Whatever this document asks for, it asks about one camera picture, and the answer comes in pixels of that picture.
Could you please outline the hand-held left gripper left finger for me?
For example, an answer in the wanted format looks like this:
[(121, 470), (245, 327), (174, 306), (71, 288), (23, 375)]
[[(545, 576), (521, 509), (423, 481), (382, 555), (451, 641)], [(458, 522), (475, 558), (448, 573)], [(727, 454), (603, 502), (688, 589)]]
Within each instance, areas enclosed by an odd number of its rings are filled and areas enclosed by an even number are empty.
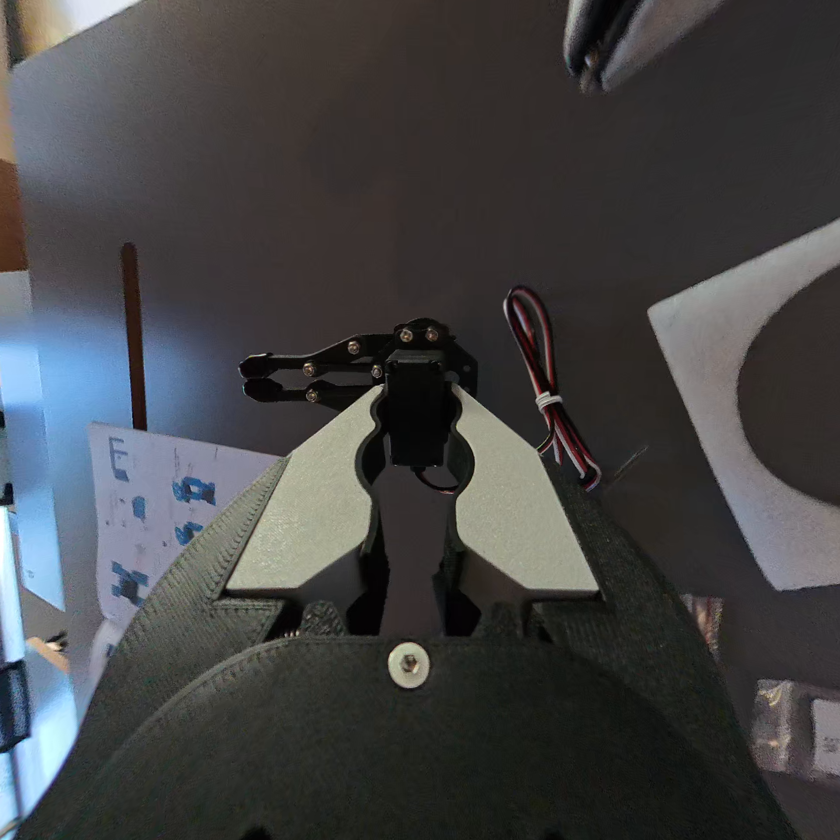
[(227, 578), (232, 597), (273, 597), (303, 610), (329, 602), (351, 634), (376, 636), (389, 585), (380, 503), (385, 468), (374, 385), (287, 457)]

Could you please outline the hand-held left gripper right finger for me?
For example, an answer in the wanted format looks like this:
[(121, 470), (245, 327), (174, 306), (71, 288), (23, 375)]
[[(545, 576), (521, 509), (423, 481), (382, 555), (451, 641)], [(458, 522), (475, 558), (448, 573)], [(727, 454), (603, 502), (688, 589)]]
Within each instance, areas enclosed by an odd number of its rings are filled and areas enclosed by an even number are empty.
[(459, 385), (446, 466), (455, 480), (436, 596), (444, 633), (469, 636), (504, 605), (525, 622), (542, 602), (601, 589), (537, 450)]

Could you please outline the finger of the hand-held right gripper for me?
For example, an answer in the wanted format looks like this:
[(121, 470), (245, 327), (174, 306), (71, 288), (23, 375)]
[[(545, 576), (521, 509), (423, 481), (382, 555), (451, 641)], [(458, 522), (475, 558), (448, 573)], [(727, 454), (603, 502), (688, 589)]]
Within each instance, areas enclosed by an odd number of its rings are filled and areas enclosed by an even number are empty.
[(650, 65), (716, 13), (722, 1), (631, 2), (607, 30), (601, 90), (609, 92)]
[(633, 1), (569, 1), (563, 31), (563, 62), (578, 82), (597, 80), (634, 13)]

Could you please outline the black servo claw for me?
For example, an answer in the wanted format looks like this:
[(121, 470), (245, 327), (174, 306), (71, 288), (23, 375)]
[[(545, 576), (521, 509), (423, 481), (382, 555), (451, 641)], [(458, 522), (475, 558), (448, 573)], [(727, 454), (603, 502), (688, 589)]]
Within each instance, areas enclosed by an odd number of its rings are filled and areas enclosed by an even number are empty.
[(477, 392), (478, 363), (449, 326), (432, 318), (390, 332), (356, 333), (312, 353), (256, 353), (238, 366), (243, 391), (258, 403), (324, 405), (341, 412), (370, 387), (383, 387), (377, 409), (394, 466), (409, 468), (428, 488), (454, 495), (426, 471), (444, 464), (455, 420), (452, 388)]

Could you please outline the dark desk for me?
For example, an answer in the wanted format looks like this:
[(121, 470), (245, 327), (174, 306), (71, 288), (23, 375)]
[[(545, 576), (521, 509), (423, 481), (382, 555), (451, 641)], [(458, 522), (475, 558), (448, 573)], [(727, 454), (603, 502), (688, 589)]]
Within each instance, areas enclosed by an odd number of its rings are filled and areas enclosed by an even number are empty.
[[(746, 559), (648, 320), (838, 220), (838, 2), (722, 2), (613, 91), (568, 2), (139, 2), (13, 74), (67, 559), (96, 562), (90, 424), (281, 457), (124, 631), (21, 838), (796, 838), (681, 587)], [(341, 412), (251, 354), (430, 318), (535, 448), (601, 589), (448, 636), (452, 495), (374, 483), (381, 631), (225, 585), (291, 452)], [(616, 469), (647, 453), (619, 480)]]

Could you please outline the printed instruction sheet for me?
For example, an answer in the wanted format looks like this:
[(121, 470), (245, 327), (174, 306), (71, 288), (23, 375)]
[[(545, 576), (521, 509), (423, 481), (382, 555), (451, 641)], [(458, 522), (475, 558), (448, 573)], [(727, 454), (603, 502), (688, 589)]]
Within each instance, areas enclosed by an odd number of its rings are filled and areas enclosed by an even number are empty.
[(184, 548), (278, 457), (88, 426), (103, 617), (127, 628)]

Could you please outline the crumpled clear plastic bag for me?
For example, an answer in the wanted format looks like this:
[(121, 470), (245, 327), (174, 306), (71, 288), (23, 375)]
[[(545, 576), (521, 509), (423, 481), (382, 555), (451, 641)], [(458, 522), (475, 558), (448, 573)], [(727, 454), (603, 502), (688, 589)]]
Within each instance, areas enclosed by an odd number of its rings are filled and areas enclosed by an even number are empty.
[(719, 662), (723, 599), (710, 595), (683, 594), (680, 600), (697, 624), (711, 656)]

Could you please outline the white foam square with hole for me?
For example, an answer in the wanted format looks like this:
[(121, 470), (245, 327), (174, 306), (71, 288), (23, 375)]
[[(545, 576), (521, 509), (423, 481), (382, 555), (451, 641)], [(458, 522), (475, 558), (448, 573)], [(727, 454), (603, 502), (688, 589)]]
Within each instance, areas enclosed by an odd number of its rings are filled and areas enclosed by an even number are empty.
[(777, 591), (838, 585), (838, 507), (787, 485), (760, 462), (742, 425), (739, 374), (772, 316), (838, 262), (836, 219), (647, 310), (721, 493)]

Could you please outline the brown wooden stick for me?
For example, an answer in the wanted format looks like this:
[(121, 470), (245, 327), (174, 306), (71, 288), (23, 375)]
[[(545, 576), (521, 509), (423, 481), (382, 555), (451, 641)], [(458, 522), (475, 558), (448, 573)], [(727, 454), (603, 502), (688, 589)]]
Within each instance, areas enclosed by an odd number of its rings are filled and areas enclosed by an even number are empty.
[(148, 429), (148, 411), (144, 373), (142, 299), (139, 256), (134, 243), (126, 242), (122, 245), (120, 250), (120, 265), (129, 364), (132, 425), (134, 429), (145, 432)]

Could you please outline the clear bag with white part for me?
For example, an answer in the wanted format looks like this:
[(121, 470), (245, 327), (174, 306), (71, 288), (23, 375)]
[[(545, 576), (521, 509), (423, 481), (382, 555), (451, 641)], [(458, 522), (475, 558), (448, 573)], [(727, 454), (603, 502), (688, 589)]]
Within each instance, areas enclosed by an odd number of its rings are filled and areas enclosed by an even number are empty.
[(838, 689), (786, 679), (759, 680), (751, 750), (761, 770), (838, 787)]

